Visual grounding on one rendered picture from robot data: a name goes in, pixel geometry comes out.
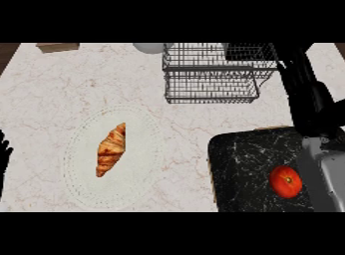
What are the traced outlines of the red tomato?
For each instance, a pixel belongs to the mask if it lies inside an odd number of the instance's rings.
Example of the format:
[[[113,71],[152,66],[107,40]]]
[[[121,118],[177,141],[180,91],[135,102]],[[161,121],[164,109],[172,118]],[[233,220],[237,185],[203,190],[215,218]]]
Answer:
[[[270,186],[283,198],[294,198],[303,190],[303,179],[297,170],[288,166],[277,166],[270,173]]]

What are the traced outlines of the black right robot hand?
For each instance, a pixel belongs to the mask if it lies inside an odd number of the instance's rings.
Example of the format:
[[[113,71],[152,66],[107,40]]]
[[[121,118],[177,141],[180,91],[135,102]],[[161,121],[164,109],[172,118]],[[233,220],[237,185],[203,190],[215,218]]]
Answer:
[[[307,56],[311,43],[276,43],[277,70],[288,94],[295,128],[303,136],[335,137],[345,127],[345,99],[335,101],[326,84],[317,79]]]

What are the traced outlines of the golden brown croissant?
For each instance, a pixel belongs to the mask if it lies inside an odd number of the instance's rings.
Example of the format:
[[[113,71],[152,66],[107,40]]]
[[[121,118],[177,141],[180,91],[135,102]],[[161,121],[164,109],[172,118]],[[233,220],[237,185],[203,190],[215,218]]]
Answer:
[[[127,124],[119,124],[100,143],[97,177],[113,169],[127,152]]]

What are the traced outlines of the black marble tray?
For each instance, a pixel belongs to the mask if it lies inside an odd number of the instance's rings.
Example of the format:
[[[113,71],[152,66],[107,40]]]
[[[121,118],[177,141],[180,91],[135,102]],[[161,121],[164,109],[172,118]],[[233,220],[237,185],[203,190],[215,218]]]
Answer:
[[[208,144],[208,163],[220,212],[313,212],[307,187],[282,198],[270,185],[273,169],[298,169],[303,136],[294,127],[218,134]]]

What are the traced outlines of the white round plate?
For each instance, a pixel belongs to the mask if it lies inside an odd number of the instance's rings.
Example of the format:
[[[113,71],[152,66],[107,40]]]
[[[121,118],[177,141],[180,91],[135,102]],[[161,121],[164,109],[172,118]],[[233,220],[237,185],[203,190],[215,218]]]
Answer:
[[[165,136],[155,116],[118,105],[79,126],[64,156],[63,176],[75,202],[91,210],[119,210],[147,194],[165,162]]]

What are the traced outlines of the brown wooden block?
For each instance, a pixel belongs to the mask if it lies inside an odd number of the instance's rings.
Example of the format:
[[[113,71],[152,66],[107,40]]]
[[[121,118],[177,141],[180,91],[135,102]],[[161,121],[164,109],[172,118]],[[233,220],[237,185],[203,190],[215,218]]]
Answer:
[[[44,53],[72,51],[81,48],[79,43],[38,43],[36,46]]]

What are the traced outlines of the pale grey round object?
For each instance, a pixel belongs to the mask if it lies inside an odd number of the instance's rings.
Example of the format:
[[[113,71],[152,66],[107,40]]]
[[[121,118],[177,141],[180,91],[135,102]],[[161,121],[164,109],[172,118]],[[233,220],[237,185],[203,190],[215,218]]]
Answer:
[[[174,43],[135,43],[134,46],[146,54],[161,54],[174,46]]]

